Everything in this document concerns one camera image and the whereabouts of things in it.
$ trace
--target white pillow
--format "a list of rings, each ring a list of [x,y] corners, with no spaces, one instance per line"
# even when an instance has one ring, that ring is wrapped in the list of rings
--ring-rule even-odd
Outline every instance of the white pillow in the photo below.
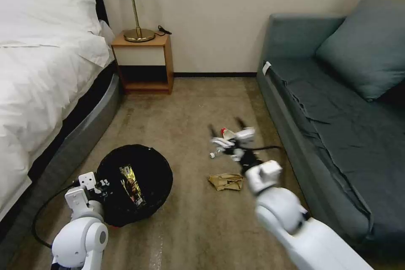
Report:
[[[100,34],[95,0],[0,0],[3,40],[66,31]]]

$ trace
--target wooden nightstand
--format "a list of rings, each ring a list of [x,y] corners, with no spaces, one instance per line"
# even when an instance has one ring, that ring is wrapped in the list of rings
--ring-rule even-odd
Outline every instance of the wooden nightstand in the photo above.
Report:
[[[170,36],[147,42],[128,42],[121,32],[112,43],[118,73],[126,94],[171,94],[173,57]]]

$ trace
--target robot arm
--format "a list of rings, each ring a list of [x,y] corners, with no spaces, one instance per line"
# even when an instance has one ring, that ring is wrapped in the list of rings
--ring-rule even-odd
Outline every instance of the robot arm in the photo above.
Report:
[[[339,235],[322,222],[310,218],[291,191],[276,187],[280,165],[270,160],[262,163],[248,148],[254,130],[246,128],[229,140],[215,136],[218,149],[242,166],[249,188],[257,197],[256,216],[287,250],[301,270],[372,270]]]
[[[68,190],[65,199],[72,209],[72,220],[62,228],[52,243],[52,270],[81,268],[100,270],[108,230],[103,223],[103,208],[89,200],[87,190],[97,191],[93,172],[79,176],[81,186]]]

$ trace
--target baseboard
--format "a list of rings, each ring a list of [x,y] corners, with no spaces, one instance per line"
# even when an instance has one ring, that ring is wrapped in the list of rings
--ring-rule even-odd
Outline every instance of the baseboard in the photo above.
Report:
[[[174,77],[256,77],[256,72],[240,73],[174,73]]]

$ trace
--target power cord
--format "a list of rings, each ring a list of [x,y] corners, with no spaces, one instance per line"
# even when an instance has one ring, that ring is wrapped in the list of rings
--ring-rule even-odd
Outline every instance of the power cord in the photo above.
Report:
[[[280,146],[264,146],[264,147],[261,147],[261,148],[245,148],[245,147],[242,147],[242,149],[247,150],[247,151],[262,151],[262,150],[272,150],[272,149],[278,149],[278,150],[284,151],[284,148],[280,147]]]
[[[161,25],[159,25],[158,27],[157,27],[157,29],[160,31],[160,32],[162,32],[163,33],[163,35],[161,35],[161,34],[158,34],[158,33],[156,33],[156,35],[158,35],[158,36],[160,36],[160,37],[162,37],[162,36],[164,36],[164,35],[166,35],[166,34],[168,34],[168,35],[171,35],[172,33],[171,32],[169,32],[168,30],[165,30],[164,28],[163,28],[163,26],[161,26]]]
[[[67,191],[70,188],[79,186],[79,182],[78,180],[73,181],[69,186],[63,188],[62,190],[58,191],[56,194],[52,195],[37,211],[37,213],[34,216],[34,219],[32,221],[32,225],[31,225],[31,233],[33,235],[33,237],[35,238],[35,240],[37,242],[39,242],[41,245],[44,245],[45,247],[48,247],[50,249],[52,249],[52,245],[48,244],[46,241],[44,241],[43,239],[41,239],[38,234],[37,234],[37,229],[36,229],[36,225],[37,225],[37,221],[38,221],[38,217],[41,214],[42,210],[50,203],[51,200],[53,200],[56,196],[58,196],[60,193]]]

